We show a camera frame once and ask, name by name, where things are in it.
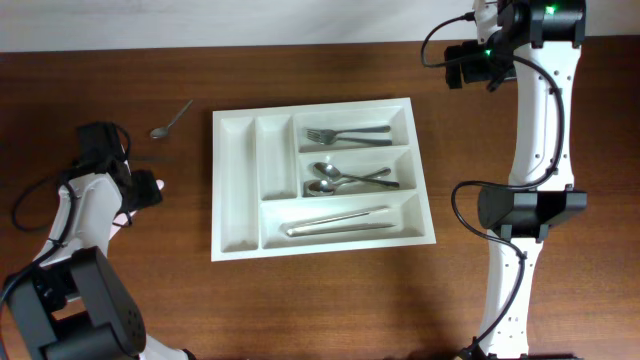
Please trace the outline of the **pink plastic knife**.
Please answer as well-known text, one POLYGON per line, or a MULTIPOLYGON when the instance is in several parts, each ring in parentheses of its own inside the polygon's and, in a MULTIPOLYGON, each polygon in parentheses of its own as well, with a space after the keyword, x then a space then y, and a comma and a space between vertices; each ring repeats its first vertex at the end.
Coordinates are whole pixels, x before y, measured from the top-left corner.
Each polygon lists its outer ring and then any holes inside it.
POLYGON ((142 177, 135 175, 132 185, 124 188, 122 204, 115 214, 112 226, 115 229, 132 226, 137 212, 162 202, 163 188, 164 181, 154 179, 150 173, 144 173, 142 177))

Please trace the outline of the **long steel tongs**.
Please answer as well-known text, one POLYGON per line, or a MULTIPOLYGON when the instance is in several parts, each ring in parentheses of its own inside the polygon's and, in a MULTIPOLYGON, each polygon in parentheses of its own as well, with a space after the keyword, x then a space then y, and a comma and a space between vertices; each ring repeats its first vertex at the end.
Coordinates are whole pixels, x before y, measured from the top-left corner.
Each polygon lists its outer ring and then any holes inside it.
POLYGON ((288 237, 303 237, 391 228, 395 226, 393 222, 372 220, 376 215, 388 213, 389 210, 390 208, 387 206, 379 206, 332 214, 320 218, 283 224, 282 231, 288 237))

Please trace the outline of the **steel tablespoon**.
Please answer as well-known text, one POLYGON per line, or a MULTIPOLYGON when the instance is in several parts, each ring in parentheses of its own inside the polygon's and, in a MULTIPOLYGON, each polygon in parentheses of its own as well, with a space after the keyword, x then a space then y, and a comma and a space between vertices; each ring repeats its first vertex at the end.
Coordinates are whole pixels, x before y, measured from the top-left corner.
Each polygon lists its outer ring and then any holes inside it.
POLYGON ((320 178, 326 179, 332 182, 339 181, 342 179, 347 179, 347 180, 355 180, 355 181, 369 183, 369 184, 375 184, 375 185, 379 185, 387 188, 393 188, 393 189, 400 188, 400 184, 398 182, 379 180, 376 178, 366 178, 363 176, 356 176, 356 175, 343 173, 334 165, 329 163, 324 163, 324 162, 314 163, 312 165, 312 171, 315 175, 318 175, 320 178))
MULTIPOLYGON (((369 173, 366 178, 381 178, 390 175, 392 170, 388 167, 379 169, 378 171, 369 173)), ((307 181, 304 185, 304 196, 331 196, 343 185, 355 183, 355 180, 340 180, 330 182, 328 180, 307 181)))

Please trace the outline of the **steel fork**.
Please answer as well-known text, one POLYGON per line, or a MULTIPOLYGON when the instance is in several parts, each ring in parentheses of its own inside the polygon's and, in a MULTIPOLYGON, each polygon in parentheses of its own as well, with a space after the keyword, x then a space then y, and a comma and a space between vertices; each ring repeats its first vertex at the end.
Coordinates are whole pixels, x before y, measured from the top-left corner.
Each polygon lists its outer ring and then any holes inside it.
POLYGON ((391 127, 388 125, 378 126, 378 127, 367 127, 367 128, 356 128, 356 129, 344 129, 344 130, 331 130, 331 129, 315 129, 315 128, 307 128, 307 132, 320 132, 327 135, 337 135, 341 137, 343 133, 389 133, 391 131, 391 127))
POLYGON ((393 142, 391 140, 377 140, 377 139, 361 139, 361 138, 349 138, 338 137, 337 135, 327 135, 320 132, 307 132, 306 138, 313 142, 322 145, 332 145, 338 141, 352 142, 358 144, 374 145, 374 146, 391 146, 393 142))

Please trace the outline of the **small dark teaspoon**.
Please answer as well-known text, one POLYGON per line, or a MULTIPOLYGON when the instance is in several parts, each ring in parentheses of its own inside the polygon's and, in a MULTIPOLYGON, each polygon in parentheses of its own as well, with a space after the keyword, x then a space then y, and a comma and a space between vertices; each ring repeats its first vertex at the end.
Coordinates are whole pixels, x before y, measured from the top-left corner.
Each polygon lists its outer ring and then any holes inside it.
POLYGON ((130 158, 130 160, 133 162, 153 163, 153 164, 175 162, 174 158, 165 157, 165 156, 133 156, 130 158))

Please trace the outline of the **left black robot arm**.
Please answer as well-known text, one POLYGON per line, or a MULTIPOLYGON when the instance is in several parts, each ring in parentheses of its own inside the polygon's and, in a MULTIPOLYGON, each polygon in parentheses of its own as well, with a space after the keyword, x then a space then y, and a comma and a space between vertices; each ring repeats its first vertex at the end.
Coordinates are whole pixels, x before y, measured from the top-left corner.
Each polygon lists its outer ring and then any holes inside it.
POLYGON ((42 250, 9 275, 1 305, 12 315, 33 359, 182 359, 147 333, 107 259, 110 240, 133 215, 162 200, 149 170, 129 167, 131 139, 119 125, 76 129, 81 154, 56 176, 59 204, 42 250))

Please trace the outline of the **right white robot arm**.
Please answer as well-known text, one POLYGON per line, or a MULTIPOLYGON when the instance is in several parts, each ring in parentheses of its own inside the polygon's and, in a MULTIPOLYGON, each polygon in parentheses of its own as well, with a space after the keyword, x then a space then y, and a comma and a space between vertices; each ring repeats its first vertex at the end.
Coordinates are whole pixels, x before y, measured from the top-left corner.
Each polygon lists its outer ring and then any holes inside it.
POLYGON ((569 153, 574 77, 585 37, 583 1, 477 1, 475 46, 458 47, 448 83, 518 86, 516 150, 507 184, 477 182, 479 235, 489 242, 482 324, 460 359, 527 359, 536 262, 552 228, 583 211, 569 153))

